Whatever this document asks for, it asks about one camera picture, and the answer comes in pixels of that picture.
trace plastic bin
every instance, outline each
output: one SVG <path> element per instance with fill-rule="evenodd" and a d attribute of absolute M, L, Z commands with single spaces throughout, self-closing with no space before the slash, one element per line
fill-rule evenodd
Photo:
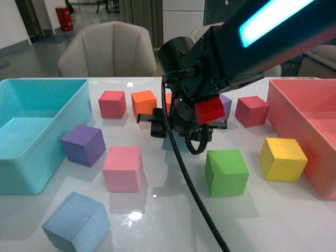
<path fill-rule="evenodd" d="M 325 199 L 336 200 L 336 80 L 270 80 L 268 120 L 308 158 L 304 173 Z"/>
<path fill-rule="evenodd" d="M 0 82 L 0 194 L 40 193 L 65 156 L 61 138 L 91 115 L 86 79 Z"/>

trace cube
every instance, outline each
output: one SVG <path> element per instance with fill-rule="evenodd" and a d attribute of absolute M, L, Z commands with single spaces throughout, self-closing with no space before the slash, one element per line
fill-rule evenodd
<path fill-rule="evenodd" d="M 156 108 L 156 96 L 152 90 L 134 92 L 132 96 L 132 106 L 135 118 L 138 114 L 152 114 Z"/>
<path fill-rule="evenodd" d="M 296 182 L 308 159 L 295 139 L 266 138 L 260 163 L 266 180 Z"/>
<path fill-rule="evenodd" d="M 219 97 L 195 103 L 195 115 L 200 125 L 210 123 L 225 116 L 225 110 Z"/>
<path fill-rule="evenodd" d="M 78 125 L 61 139 L 68 160 L 93 166 L 106 150 L 100 129 Z"/>
<path fill-rule="evenodd" d="M 232 105 L 232 100 L 230 98 L 227 98 L 225 95 L 220 94 L 219 98 L 224 106 L 225 110 L 225 116 L 222 118 L 219 118 L 219 122 L 224 122 L 225 120 L 229 119 L 230 117 L 230 111 L 231 111 L 231 105 Z"/>
<path fill-rule="evenodd" d="M 121 119 L 126 111 L 124 91 L 105 91 L 98 100 L 102 118 Z"/>
<path fill-rule="evenodd" d="M 252 127 L 265 123 L 269 104 L 258 96 L 239 98 L 235 117 L 245 126 Z"/>
<path fill-rule="evenodd" d="M 166 94 L 166 106 L 167 106 L 167 112 L 170 112 L 170 106 L 172 104 L 172 93 Z"/>
<path fill-rule="evenodd" d="M 173 135 L 174 135 L 175 142 L 177 144 L 178 150 L 180 152 L 188 153 L 189 150 L 187 148 L 187 145 L 185 144 L 184 137 L 179 136 L 178 133 L 175 130 L 173 130 Z M 172 147 L 172 143 L 170 142 L 170 138 L 169 138 L 168 134 L 165 137 L 165 139 L 163 139 L 162 149 L 164 151 L 174 151 L 173 147 Z"/>
<path fill-rule="evenodd" d="M 239 150 L 208 151 L 205 175 L 210 197 L 243 195 L 249 170 Z"/>
<path fill-rule="evenodd" d="M 70 193 L 42 228 L 52 244 L 67 252 L 93 252 L 111 224 L 102 203 Z"/>
<path fill-rule="evenodd" d="M 141 148 L 111 147 L 102 171 L 110 192 L 139 192 L 143 171 Z"/>

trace white armchair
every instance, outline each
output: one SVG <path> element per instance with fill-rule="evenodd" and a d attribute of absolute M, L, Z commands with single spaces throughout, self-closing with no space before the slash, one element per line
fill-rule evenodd
<path fill-rule="evenodd" d="M 58 61 L 60 77 L 155 77 L 149 32 L 112 21 L 81 30 Z"/>

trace yellow cube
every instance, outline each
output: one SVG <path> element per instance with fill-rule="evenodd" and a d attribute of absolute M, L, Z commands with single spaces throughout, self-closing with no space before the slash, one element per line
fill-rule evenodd
<path fill-rule="evenodd" d="M 260 162 L 266 180 L 296 182 L 308 159 L 295 139 L 266 138 Z"/>

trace black cable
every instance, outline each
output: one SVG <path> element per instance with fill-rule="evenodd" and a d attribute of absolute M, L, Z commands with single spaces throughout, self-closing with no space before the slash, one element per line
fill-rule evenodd
<path fill-rule="evenodd" d="M 167 128 L 167 132 L 168 132 L 168 136 L 170 138 L 170 141 L 172 143 L 172 147 L 173 150 L 175 152 L 175 156 L 176 159 L 180 165 L 180 169 L 181 172 L 183 174 L 183 177 L 188 185 L 188 188 L 191 192 L 191 194 L 193 195 L 193 198 L 199 208 L 199 210 L 201 211 L 206 223 L 208 224 L 213 236 L 215 237 L 216 241 L 218 242 L 219 246 L 221 247 L 223 252 L 230 252 L 231 250 L 228 248 L 227 244 L 225 243 L 224 239 L 222 238 L 220 232 L 218 231 L 215 223 L 213 222 L 213 220 L 211 219 L 210 214 L 208 213 L 206 207 L 204 206 L 200 196 L 198 195 L 196 188 L 194 187 L 194 184 L 192 182 L 192 180 L 190 179 L 190 176 L 188 174 L 188 171 L 184 165 L 183 159 L 181 157 L 179 148 L 177 147 L 176 141 L 174 139 L 174 135 L 172 132 L 172 129 L 170 128 L 170 125 L 168 123 L 168 117 L 167 117 L 167 107 L 166 107 L 166 95 L 165 95 L 165 82 L 162 81 L 161 83 L 161 102 L 162 102 L 162 109 L 163 109 L 163 120 L 164 120 L 164 124 Z"/>
<path fill-rule="evenodd" d="M 193 147 L 193 144 L 191 143 L 190 133 L 185 136 L 185 144 L 187 145 L 188 150 L 193 155 L 201 154 L 205 150 L 208 141 L 209 141 L 209 124 L 207 123 L 202 125 L 201 140 L 197 150 Z"/>

